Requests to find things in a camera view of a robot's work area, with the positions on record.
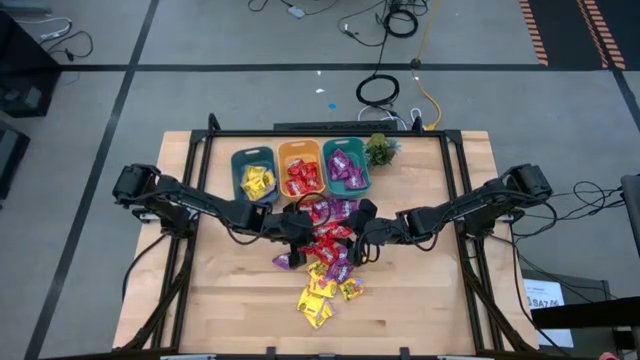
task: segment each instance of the orange striped tape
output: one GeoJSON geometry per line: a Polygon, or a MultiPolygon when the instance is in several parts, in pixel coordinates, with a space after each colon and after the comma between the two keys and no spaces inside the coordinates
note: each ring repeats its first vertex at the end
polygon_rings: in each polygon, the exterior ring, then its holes
{"type": "Polygon", "coordinates": [[[531,36],[531,41],[533,42],[533,50],[536,53],[538,62],[544,66],[549,66],[547,51],[544,49],[544,43],[542,42],[542,38],[540,37],[540,32],[538,31],[538,26],[536,25],[536,20],[533,18],[531,6],[529,6],[529,0],[520,0],[520,9],[522,10],[522,14],[524,15],[524,22],[527,24],[529,36],[531,36]]]}
{"type": "MultiPolygon", "coordinates": [[[[602,50],[602,46],[600,46],[600,41],[598,41],[598,36],[596,35],[596,31],[591,25],[591,21],[589,20],[589,15],[587,14],[587,8],[589,6],[595,6],[594,0],[576,0],[578,3],[578,7],[580,8],[580,12],[582,13],[582,17],[584,18],[584,22],[587,24],[587,28],[589,28],[589,34],[591,34],[591,38],[593,39],[593,43],[598,49],[598,54],[600,55],[600,61],[602,62],[602,68],[606,69],[609,66],[609,62],[607,61],[606,56],[604,55],[604,50],[602,50]]],[[[596,26],[599,26],[598,23],[602,23],[602,25],[606,26],[604,21],[595,21],[596,26]]]]}
{"type": "MultiPolygon", "coordinates": [[[[595,0],[584,0],[584,3],[587,6],[587,11],[591,16],[591,19],[593,19],[594,24],[596,24],[596,30],[602,37],[602,41],[604,41],[604,45],[607,49],[607,52],[611,55],[611,59],[613,60],[614,65],[618,69],[626,69],[627,66],[624,62],[624,58],[622,57],[622,53],[620,53],[616,41],[613,39],[613,36],[611,36],[611,31],[609,31],[607,23],[604,20],[602,13],[598,9],[598,5],[596,4],[595,0]]],[[[591,27],[591,22],[589,21],[589,19],[585,18],[585,21],[587,25],[591,27]]],[[[596,43],[596,46],[600,48],[600,42],[597,38],[594,38],[594,42],[596,43]]]]}

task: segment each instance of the yellow cable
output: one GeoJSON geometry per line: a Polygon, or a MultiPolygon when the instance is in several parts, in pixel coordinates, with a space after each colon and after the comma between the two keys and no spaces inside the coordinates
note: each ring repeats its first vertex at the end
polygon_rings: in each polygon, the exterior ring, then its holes
{"type": "MultiPolygon", "coordinates": [[[[420,60],[420,58],[422,58],[422,52],[424,50],[424,46],[425,46],[425,44],[427,42],[427,39],[429,38],[429,31],[431,30],[431,23],[433,23],[433,18],[434,18],[435,13],[436,13],[436,11],[438,10],[439,7],[440,7],[440,0],[435,0],[435,5],[433,6],[433,9],[431,9],[431,11],[429,13],[429,18],[427,19],[427,25],[425,26],[424,34],[422,35],[422,42],[420,43],[420,48],[418,49],[418,56],[416,57],[416,59],[418,59],[418,60],[420,60]]],[[[420,91],[422,91],[422,95],[424,95],[424,97],[429,99],[429,101],[431,101],[433,106],[436,108],[436,111],[438,113],[438,115],[436,117],[436,121],[433,124],[429,124],[429,125],[424,127],[425,130],[435,130],[436,126],[438,126],[438,124],[442,120],[442,109],[440,108],[440,105],[438,104],[438,102],[433,98],[433,96],[429,95],[427,90],[425,90],[424,86],[422,86],[422,83],[420,82],[420,79],[418,79],[418,77],[416,77],[415,71],[413,69],[411,69],[411,76],[413,77],[413,80],[415,80],[416,84],[418,84],[418,87],[420,88],[420,91]]]]}

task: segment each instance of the white cable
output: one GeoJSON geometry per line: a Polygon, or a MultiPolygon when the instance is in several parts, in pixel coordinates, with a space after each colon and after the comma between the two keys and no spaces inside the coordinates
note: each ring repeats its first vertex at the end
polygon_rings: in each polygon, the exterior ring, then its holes
{"type": "MultiPolygon", "coordinates": [[[[360,121],[360,119],[362,119],[362,113],[363,113],[363,112],[365,112],[365,110],[367,110],[367,109],[368,109],[368,108],[370,108],[370,107],[371,107],[370,105],[367,105],[367,106],[363,107],[363,108],[362,108],[362,110],[360,110],[360,112],[358,112],[358,121],[360,121]]],[[[409,124],[407,124],[407,122],[406,122],[406,121],[404,121],[403,119],[401,119],[401,118],[399,118],[399,117],[397,117],[397,116],[393,116],[393,115],[391,115],[391,112],[390,112],[389,110],[386,110],[386,109],[381,109],[381,110],[384,110],[384,112],[385,112],[385,113],[387,113],[387,116],[386,116],[386,117],[384,117],[384,118],[382,118],[382,119],[380,119],[380,121],[384,121],[384,120],[396,120],[396,121],[400,121],[400,124],[402,124],[402,127],[403,127],[405,130],[409,130],[409,124]]]]}
{"type": "Polygon", "coordinates": [[[67,26],[65,26],[63,29],[60,29],[48,34],[40,34],[40,39],[47,40],[47,39],[55,39],[60,37],[65,31],[71,28],[71,23],[73,23],[73,21],[71,21],[71,19],[69,19],[68,17],[57,17],[57,18],[38,20],[38,21],[17,20],[16,22],[19,24],[37,25],[37,24],[44,24],[44,23],[48,23],[52,21],[60,21],[60,20],[65,20],[67,22],[67,26]]]}
{"type": "Polygon", "coordinates": [[[413,116],[413,112],[414,111],[417,111],[418,112],[418,116],[420,116],[420,118],[422,119],[422,111],[420,111],[420,109],[418,109],[418,108],[413,108],[413,109],[411,109],[411,120],[413,122],[416,122],[416,117],[417,116],[413,116]]]}

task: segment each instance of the candy pile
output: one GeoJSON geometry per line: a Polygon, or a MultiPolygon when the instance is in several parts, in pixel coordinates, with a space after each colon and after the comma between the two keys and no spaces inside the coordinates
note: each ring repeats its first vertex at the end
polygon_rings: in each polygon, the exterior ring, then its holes
{"type": "Polygon", "coordinates": [[[348,279],[353,266],[337,265],[338,261],[331,266],[327,266],[321,261],[316,261],[309,266],[311,280],[309,286],[302,291],[298,301],[298,310],[304,313],[314,329],[319,329],[328,318],[336,314],[329,299],[335,297],[338,287],[340,287],[346,301],[358,297],[364,291],[362,279],[348,279]]]}
{"type": "Polygon", "coordinates": [[[276,177],[264,166],[249,165],[244,170],[241,186],[250,201],[258,201],[276,189],[276,177]]]}
{"type": "Polygon", "coordinates": [[[318,177],[318,163],[305,163],[302,159],[295,159],[287,167],[287,173],[291,179],[287,180],[286,186],[289,194],[300,196],[321,189],[318,177]]]}
{"type": "Polygon", "coordinates": [[[349,156],[340,149],[336,149],[329,156],[329,177],[331,181],[344,180],[344,187],[349,190],[367,187],[367,182],[362,176],[362,168],[356,167],[349,156]]]}
{"type": "MultiPolygon", "coordinates": [[[[362,279],[350,278],[353,265],[347,259],[347,248],[336,242],[336,239],[351,235],[350,229],[338,223],[357,208],[356,200],[339,199],[303,202],[299,206],[300,210],[311,214],[314,224],[324,222],[331,209],[331,221],[314,229],[316,242],[301,249],[307,255],[315,255],[319,259],[308,268],[311,280],[303,290],[297,307],[315,329],[335,315],[335,309],[328,299],[335,297],[338,288],[346,301],[356,298],[364,291],[362,279]]],[[[290,270],[288,255],[277,256],[273,263],[290,270]]]]}

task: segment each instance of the orange bin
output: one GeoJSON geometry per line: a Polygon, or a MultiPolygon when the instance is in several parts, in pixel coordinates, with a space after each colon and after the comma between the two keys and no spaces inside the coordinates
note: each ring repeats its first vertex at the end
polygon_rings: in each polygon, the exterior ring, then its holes
{"type": "Polygon", "coordinates": [[[318,163],[318,184],[320,190],[317,192],[324,192],[326,185],[324,183],[324,175],[322,173],[322,149],[320,144],[315,140],[296,140],[282,143],[278,146],[278,182],[280,184],[280,191],[289,200],[298,200],[302,196],[291,195],[289,189],[287,189],[286,182],[291,178],[287,172],[289,164],[295,159],[302,159],[304,162],[317,162],[318,163]]]}

